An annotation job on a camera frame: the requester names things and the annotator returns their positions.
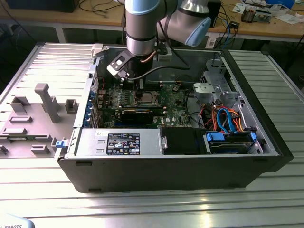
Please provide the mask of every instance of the warning label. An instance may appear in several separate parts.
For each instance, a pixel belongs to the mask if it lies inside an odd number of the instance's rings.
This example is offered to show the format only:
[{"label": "warning label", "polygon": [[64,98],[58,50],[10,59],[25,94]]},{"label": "warning label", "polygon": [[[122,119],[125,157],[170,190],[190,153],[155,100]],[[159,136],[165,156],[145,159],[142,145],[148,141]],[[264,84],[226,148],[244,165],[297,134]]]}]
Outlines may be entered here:
[{"label": "warning label", "polygon": [[139,134],[108,134],[108,155],[139,155]]}]

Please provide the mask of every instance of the green circuit board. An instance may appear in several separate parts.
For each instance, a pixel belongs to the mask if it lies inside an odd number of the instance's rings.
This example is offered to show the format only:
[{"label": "green circuit board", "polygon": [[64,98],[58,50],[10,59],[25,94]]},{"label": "green circuit board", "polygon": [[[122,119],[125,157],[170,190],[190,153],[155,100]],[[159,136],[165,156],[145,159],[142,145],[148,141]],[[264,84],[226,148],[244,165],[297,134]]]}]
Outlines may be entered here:
[{"label": "green circuit board", "polygon": [[[176,89],[174,84],[164,84],[160,91],[146,91],[147,96],[143,96],[143,100],[139,102],[135,100],[134,90],[123,90],[119,85],[113,85],[100,94],[101,127],[191,127],[185,109],[185,90],[173,91],[174,87]],[[153,123],[145,126],[124,125],[120,122],[123,110],[152,111]]]}]

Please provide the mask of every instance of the workbench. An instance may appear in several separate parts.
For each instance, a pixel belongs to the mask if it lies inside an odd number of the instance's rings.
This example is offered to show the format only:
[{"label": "workbench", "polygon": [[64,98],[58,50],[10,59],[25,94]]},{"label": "workbench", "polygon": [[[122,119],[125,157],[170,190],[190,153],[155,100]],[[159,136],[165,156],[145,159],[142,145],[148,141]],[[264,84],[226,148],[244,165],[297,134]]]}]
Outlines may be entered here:
[{"label": "workbench", "polygon": [[[108,0],[95,0],[93,3],[106,3]],[[239,2],[238,0],[225,0],[224,8],[226,13],[231,17],[231,20],[240,23],[236,38],[242,39],[259,39],[259,40],[275,40],[286,42],[298,42],[304,33],[304,24],[297,23],[290,25],[286,22],[280,21],[277,18],[272,18],[268,23],[243,23],[241,22],[241,14],[231,12],[232,4]],[[111,2],[105,5],[105,8],[115,6],[117,3]],[[86,12],[80,8],[76,8],[73,13],[63,13],[54,11],[40,11],[40,10],[25,10],[25,9],[9,9],[5,3],[6,9],[12,16],[22,25],[29,26],[43,26],[53,27],[56,30],[58,41],[60,43],[67,43],[63,28],[75,29],[96,29],[96,30],[116,30],[121,31],[121,18],[123,14],[123,7],[115,7],[108,10],[107,18],[94,14],[93,12]],[[90,2],[86,1],[82,4],[84,9],[91,10]],[[294,10],[304,10],[304,6],[295,4]],[[0,8],[0,24],[14,24],[15,22],[7,15],[7,13]],[[214,28],[210,28],[206,36],[209,37],[206,48],[213,48],[215,39],[221,37],[225,33],[225,27],[221,20],[217,20]]]}]

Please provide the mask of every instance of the robotic arm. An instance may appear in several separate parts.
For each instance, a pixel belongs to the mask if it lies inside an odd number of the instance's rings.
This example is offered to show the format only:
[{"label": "robotic arm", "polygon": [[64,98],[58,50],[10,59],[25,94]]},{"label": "robotic arm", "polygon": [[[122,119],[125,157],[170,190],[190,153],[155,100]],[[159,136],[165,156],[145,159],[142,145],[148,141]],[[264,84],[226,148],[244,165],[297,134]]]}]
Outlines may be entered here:
[{"label": "robotic arm", "polygon": [[208,0],[116,1],[125,4],[127,49],[109,64],[107,70],[119,80],[135,79],[152,68],[157,34],[160,38],[167,36],[195,47],[211,24]]}]

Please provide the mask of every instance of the blue cable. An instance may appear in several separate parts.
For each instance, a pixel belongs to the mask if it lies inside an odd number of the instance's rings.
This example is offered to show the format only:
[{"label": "blue cable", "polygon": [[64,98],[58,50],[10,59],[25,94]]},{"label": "blue cable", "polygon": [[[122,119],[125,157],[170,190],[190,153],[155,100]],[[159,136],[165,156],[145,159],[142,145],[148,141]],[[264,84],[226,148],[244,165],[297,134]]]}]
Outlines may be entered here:
[{"label": "blue cable", "polygon": [[227,29],[228,29],[228,35],[227,35],[227,38],[226,38],[226,41],[225,41],[225,44],[224,44],[224,46],[223,46],[223,49],[227,46],[227,42],[228,42],[228,40],[230,40],[229,39],[229,35],[230,35],[230,27],[229,27],[229,24],[228,24],[228,22],[225,20],[225,19],[222,19],[225,23],[226,23],[226,25],[227,25]]},{"label": "blue cable", "polygon": [[232,123],[232,117],[231,117],[231,115],[230,115],[230,112],[229,112],[228,110],[226,110],[226,109],[223,109],[223,108],[220,109],[220,110],[218,111],[218,116],[217,116],[218,126],[219,126],[226,134],[228,133],[228,131],[226,130],[226,128],[224,128],[224,127],[222,126],[222,124],[220,123],[220,119],[219,119],[220,113],[223,112],[223,111],[225,111],[226,114],[227,114],[227,119],[228,119],[228,124],[229,124],[230,130],[231,130],[232,132],[236,132],[236,129],[235,129],[233,123]]}]

